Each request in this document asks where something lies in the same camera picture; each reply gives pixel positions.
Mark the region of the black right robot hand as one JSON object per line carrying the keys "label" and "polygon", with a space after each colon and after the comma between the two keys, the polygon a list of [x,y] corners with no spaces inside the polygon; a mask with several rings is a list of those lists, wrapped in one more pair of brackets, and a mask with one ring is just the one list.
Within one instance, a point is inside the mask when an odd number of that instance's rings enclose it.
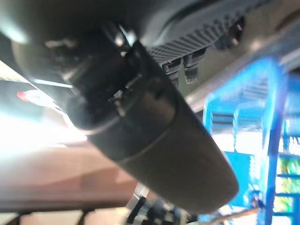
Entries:
{"label": "black right robot hand", "polygon": [[23,75],[106,157],[191,213],[238,191],[194,110],[230,64],[283,49],[297,0],[3,0]]}

